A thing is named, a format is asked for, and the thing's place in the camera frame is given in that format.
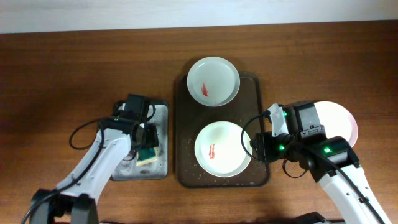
green sponge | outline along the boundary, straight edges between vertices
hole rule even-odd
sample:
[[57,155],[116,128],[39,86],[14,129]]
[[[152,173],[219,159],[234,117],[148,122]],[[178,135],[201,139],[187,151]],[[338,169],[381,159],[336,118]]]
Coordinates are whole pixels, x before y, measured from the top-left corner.
[[158,157],[159,147],[140,149],[137,151],[137,166],[154,162]]

red marking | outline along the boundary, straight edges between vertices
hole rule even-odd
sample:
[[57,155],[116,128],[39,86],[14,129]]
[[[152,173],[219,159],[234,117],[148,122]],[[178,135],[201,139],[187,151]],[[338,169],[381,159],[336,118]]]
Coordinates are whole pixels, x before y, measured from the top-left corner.
[[203,95],[209,97],[209,96],[207,95],[208,92],[207,92],[207,89],[206,89],[206,85],[205,85],[205,84],[203,84],[203,85],[201,86],[200,90],[201,90],[201,92],[202,92]]
[[214,159],[214,144],[210,145],[209,156],[210,156],[210,159]]

white wall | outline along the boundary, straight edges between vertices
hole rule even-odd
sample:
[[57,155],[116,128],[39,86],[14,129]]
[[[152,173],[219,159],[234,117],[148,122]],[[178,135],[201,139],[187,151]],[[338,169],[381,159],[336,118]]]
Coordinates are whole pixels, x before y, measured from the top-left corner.
[[398,19],[398,0],[1,0],[0,32]]

white dish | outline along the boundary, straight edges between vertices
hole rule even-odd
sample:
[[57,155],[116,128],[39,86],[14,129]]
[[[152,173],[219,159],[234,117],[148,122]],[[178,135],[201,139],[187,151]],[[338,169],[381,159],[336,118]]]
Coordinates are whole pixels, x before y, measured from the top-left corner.
[[238,93],[240,78],[234,65],[219,57],[207,57],[197,61],[189,70],[188,91],[205,106],[222,106]]
[[358,139],[358,125],[354,116],[343,106],[329,101],[315,103],[319,121],[325,126],[327,138],[341,136],[351,147]]
[[[195,156],[199,165],[209,174],[217,177],[232,177],[242,172],[251,158],[241,145],[242,128],[237,124],[218,121],[203,128],[195,141]],[[247,133],[243,141],[252,153]]]

black tray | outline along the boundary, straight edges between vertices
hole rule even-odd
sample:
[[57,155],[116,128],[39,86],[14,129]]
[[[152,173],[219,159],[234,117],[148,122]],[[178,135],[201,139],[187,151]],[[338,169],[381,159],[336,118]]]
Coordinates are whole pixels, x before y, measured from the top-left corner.
[[[229,121],[243,127],[262,112],[258,78],[240,72],[241,84],[235,98],[224,106],[208,107],[196,102],[188,92],[187,76],[177,81],[175,104],[175,168],[177,179],[185,187],[259,187],[269,180],[269,166],[251,160],[242,173],[228,178],[216,177],[203,170],[194,153],[199,132],[215,121]],[[253,122],[246,130],[251,138],[264,132],[264,122]]]

